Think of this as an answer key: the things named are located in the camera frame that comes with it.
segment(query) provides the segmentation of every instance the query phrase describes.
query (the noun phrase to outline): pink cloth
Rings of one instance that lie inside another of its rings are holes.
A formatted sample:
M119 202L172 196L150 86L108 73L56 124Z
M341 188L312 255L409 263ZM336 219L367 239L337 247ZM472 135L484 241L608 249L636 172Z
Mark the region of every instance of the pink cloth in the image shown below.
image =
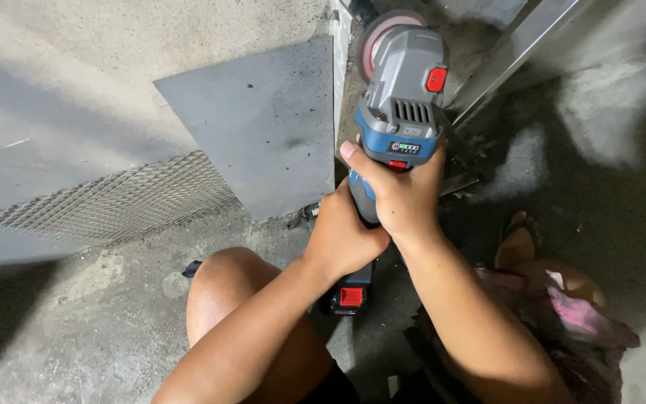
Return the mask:
M586 300L565 295L558 272L529 278L482 265L476 271L543 345L576 402L620 402L619 361L625 349L640 345L638 335Z

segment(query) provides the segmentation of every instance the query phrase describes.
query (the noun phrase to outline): left hand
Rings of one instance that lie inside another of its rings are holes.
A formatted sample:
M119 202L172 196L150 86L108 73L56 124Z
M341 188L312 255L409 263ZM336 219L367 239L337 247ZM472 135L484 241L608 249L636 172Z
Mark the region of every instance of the left hand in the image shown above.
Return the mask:
M389 243L390 236L382 226L369 230L358 218L346 177L333 193L321 200L318 219L302 259L335 282L373 261Z

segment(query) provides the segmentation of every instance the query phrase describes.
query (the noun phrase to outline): cordless angle grinder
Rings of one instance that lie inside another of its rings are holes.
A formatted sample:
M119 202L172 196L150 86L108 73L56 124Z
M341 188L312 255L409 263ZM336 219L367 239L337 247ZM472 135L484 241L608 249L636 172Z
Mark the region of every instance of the cordless angle grinder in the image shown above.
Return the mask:
M372 20L370 12L356 18L357 10L350 5L345 4L354 19L367 25L358 51L360 74L368 84L355 112L358 144L368 157L402 173L427 162L440 137L433 111L442 104L446 46L417 13L391 11ZM370 184L354 170L348 180L363 223L369 229L379 226ZM371 262L338 281L319 300L319 308L343 316L358 314L368 301L374 266Z

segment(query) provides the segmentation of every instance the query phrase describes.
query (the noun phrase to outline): black shorts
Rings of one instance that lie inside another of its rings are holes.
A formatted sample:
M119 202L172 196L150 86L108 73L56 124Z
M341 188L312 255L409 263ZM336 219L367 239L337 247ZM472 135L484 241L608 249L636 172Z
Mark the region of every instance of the black shorts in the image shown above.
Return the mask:
M360 397L353 383L348 380L338 364L334 364L318 386L299 401L299 404L318 403L360 404Z

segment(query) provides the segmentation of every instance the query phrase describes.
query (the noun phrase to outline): right hand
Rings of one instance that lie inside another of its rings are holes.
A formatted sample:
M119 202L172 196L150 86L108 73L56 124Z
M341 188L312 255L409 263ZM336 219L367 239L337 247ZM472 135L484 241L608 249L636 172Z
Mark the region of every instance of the right hand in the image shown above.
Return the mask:
M343 142L340 154L375 192L378 219L396 244L440 232L437 207L445 162L442 142L428 162L403 174L372 160L353 142Z

